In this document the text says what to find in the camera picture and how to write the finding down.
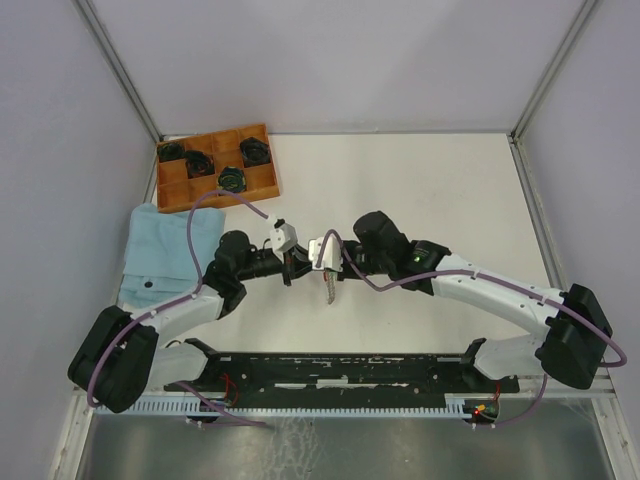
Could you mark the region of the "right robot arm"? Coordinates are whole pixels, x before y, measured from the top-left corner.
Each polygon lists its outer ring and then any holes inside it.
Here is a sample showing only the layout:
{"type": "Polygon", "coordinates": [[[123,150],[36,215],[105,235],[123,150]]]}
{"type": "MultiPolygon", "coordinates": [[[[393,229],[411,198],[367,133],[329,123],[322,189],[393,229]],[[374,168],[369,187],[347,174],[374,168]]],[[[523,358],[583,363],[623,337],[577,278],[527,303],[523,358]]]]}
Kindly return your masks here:
{"type": "Polygon", "coordinates": [[[362,216],[343,245],[342,276],[385,275],[393,285],[476,307],[519,328],[521,336],[479,338],[467,348],[459,379],[481,391],[508,376],[545,374],[574,389],[591,387],[612,328],[592,290],[543,288],[481,269],[445,246],[410,240],[383,212],[362,216]]]}

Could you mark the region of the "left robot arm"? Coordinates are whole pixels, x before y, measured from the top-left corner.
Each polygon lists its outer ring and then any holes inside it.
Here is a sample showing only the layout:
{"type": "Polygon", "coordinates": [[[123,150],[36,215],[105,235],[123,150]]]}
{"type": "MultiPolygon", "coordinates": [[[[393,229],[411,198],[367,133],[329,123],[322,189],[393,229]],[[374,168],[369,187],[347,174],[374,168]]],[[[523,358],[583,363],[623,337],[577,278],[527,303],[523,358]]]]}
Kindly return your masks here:
{"type": "Polygon", "coordinates": [[[246,296],[245,281],[279,276],[284,284],[313,270],[317,260],[286,227],[259,249],[242,231],[225,233],[203,279],[164,304],[138,312],[112,305],[100,312],[68,368],[90,406],[121,413],[156,388],[180,381],[209,390],[221,378],[213,350],[198,340],[170,342],[231,314],[246,296]]]}

